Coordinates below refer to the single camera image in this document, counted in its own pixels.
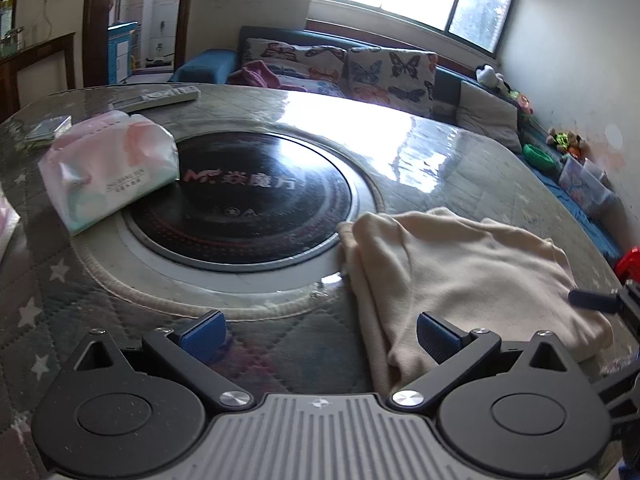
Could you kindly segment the pastel tissue pack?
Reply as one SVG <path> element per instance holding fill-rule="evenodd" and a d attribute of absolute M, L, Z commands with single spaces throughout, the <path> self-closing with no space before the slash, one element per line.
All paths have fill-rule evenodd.
<path fill-rule="evenodd" d="M 78 122 L 38 162 L 44 188 L 76 235 L 179 177 L 174 136 L 119 110 Z"/>

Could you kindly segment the clear plastic storage box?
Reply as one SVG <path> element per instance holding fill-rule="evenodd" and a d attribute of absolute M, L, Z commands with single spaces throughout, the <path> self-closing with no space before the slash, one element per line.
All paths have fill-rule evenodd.
<path fill-rule="evenodd" d="M 609 188 L 572 156 L 565 159 L 559 176 L 559 186 L 590 218 L 601 217 L 617 198 Z"/>

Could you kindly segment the panda plush toy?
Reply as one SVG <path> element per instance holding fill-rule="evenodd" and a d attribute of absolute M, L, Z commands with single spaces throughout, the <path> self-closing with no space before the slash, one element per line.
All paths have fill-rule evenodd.
<path fill-rule="evenodd" d="M 489 64 L 477 66 L 475 77 L 476 81 L 485 88 L 498 91 L 506 90 L 503 76 L 497 73 Z"/>

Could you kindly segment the brown wooden cabinet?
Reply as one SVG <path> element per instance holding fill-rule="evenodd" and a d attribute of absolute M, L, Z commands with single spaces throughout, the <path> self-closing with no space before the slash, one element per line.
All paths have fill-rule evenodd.
<path fill-rule="evenodd" d="M 70 32 L 1 59 L 1 120 L 43 96 L 76 88 L 74 44 Z"/>

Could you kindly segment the butterfly cushion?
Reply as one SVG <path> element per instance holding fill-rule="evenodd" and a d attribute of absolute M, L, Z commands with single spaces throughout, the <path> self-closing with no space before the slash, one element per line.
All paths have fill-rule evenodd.
<path fill-rule="evenodd" d="M 437 53 L 352 48 L 347 62 L 349 93 L 355 100 L 433 117 Z"/>
<path fill-rule="evenodd" d="M 278 76 L 279 89 L 345 97 L 345 49 L 332 46 L 296 46 L 265 38 L 245 40 L 241 67 L 247 62 L 258 60 Z"/>

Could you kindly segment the green plastic bowl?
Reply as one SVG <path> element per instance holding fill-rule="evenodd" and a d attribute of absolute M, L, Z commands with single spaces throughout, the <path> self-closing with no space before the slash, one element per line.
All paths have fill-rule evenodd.
<path fill-rule="evenodd" d="M 525 144 L 522 148 L 522 154 L 530 166 L 541 172 L 550 172 L 555 170 L 556 161 L 541 148 L 536 148 L 533 144 Z"/>

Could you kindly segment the pink magenta cloth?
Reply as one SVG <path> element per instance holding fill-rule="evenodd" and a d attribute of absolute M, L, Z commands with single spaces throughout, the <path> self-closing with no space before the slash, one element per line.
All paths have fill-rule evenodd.
<path fill-rule="evenodd" d="M 239 70 L 228 76 L 227 84 L 268 89 L 280 88 L 278 76 L 261 60 L 245 63 Z"/>

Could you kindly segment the butterfly cushion right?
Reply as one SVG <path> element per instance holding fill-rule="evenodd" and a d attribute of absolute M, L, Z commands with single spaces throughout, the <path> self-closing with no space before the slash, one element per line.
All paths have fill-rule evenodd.
<path fill-rule="evenodd" d="M 347 62 L 349 93 L 355 100 L 433 117 L 437 53 L 352 48 Z"/>

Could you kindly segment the blue cabinet in doorway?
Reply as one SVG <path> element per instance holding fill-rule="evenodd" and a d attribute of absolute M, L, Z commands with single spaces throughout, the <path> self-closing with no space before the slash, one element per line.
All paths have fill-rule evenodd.
<path fill-rule="evenodd" d="M 109 84 L 120 84 L 132 73 L 132 37 L 138 23 L 122 22 L 107 29 L 107 78 Z"/>

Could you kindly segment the butterfly cushion left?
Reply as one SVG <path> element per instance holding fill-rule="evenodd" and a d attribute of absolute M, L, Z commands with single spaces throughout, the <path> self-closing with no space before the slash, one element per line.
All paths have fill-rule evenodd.
<path fill-rule="evenodd" d="M 279 89 L 345 97 L 345 49 L 332 46 L 296 46 L 265 38 L 245 40 L 241 67 L 247 62 L 258 60 L 278 76 Z"/>

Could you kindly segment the grey plain cushion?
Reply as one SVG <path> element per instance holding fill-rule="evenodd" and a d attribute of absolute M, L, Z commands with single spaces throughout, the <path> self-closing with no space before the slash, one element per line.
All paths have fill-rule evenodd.
<path fill-rule="evenodd" d="M 459 127 L 487 136 L 515 154 L 521 153 L 518 109 L 509 102 L 462 81 L 456 117 Z"/>

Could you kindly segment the small clear plastic case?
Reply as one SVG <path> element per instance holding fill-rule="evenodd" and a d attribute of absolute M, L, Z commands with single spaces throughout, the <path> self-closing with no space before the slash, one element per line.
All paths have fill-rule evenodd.
<path fill-rule="evenodd" d="M 41 122 L 38 122 L 35 127 L 32 127 L 28 133 L 26 133 L 24 141 L 37 142 L 54 140 L 66 132 L 72 125 L 73 123 L 70 115 L 43 119 Z"/>

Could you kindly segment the black round induction cooktop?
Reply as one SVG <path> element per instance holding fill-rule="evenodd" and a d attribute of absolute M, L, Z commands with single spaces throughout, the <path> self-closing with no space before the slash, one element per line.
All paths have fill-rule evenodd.
<path fill-rule="evenodd" d="M 228 131 L 178 142 L 179 177 L 124 210 L 138 241 L 215 272 L 295 266 L 331 249 L 359 206 L 329 152 L 270 133 Z"/>

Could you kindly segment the red plastic stool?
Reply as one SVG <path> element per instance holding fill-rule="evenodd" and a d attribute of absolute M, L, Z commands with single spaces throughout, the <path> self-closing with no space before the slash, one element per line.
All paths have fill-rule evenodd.
<path fill-rule="evenodd" d="M 620 260 L 617 261 L 614 270 L 617 278 L 622 282 L 640 282 L 640 247 L 629 249 Z"/>

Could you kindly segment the beige cloth garment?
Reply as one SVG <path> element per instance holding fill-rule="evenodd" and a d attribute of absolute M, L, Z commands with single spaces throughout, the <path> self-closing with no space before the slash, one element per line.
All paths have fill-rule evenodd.
<path fill-rule="evenodd" d="M 337 228 L 357 299 L 374 390 L 381 396 L 432 370 L 416 320 L 427 312 L 462 330 L 487 328 L 524 341 L 551 330 L 577 362 L 614 339 L 602 314 L 567 301 L 576 283 L 548 238 L 447 208 L 364 214 Z"/>

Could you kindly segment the grey remote control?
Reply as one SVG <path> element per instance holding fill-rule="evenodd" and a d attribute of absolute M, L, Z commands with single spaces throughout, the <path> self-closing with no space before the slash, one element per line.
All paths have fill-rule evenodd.
<path fill-rule="evenodd" d="M 134 96 L 111 104 L 112 110 L 132 114 L 142 110 L 197 101 L 201 91 L 195 86 L 175 87 Z"/>

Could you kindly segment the blue corner sofa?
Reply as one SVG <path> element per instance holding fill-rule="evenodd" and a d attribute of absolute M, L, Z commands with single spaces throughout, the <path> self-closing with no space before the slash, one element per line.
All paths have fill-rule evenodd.
<path fill-rule="evenodd" d="M 224 84 L 228 76 L 240 67 L 244 41 L 250 38 L 265 38 L 296 44 L 296 46 L 332 46 L 345 50 L 352 48 L 364 48 L 367 44 L 352 38 L 325 34 L 316 30 L 306 29 L 282 29 L 269 27 L 243 26 L 240 30 L 239 47 L 232 50 L 208 49 L 192 58 L 183 66 L 176 69 L 171 76 L 172 82 L 200 82 L 201 84 Z M 462 81 L 474 84 L 474 80 L 466 76 L 466 69 L 455 62 L 446 60 L 438 64 L 435 77 L 435 109 L 434 118 L 439 122 L 452 125 L 454 115 L 460 99 L 460 86 Z M 526 118 L 524 110 L 518 110 L 518 133 L 523 145 L 533 144 L 548 153 L 555 161 L 555 170 L 541 172 L 526 162 L 523 154 L 520 159 L 528 165 L 534 174 L 544 182 L 544 185 L 556 196 L 559 201 L 570 211 L 589 236 L 598 251 L 605 259 L 614 264 L 623 257 L 622 248 L 614 240 L 611 234 L 605 231 L 595 218 L 588 217 L 579 206 L 559 186 L 559 176 L 563 169 L 566 156 L 554 154 L 552 148 L 545 148 L 541 141 L 541 130 Z"/>

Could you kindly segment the colourful plush toys pile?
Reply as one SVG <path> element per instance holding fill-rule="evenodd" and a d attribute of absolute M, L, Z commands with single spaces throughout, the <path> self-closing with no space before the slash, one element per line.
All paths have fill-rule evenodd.
<path fill-rule="evenodd" d="M 585 157 L 586 141 L 573 130 L 550 128 L 546 143 L 564 156 L 572 156 L 576 160 L 583 160 Z"/>

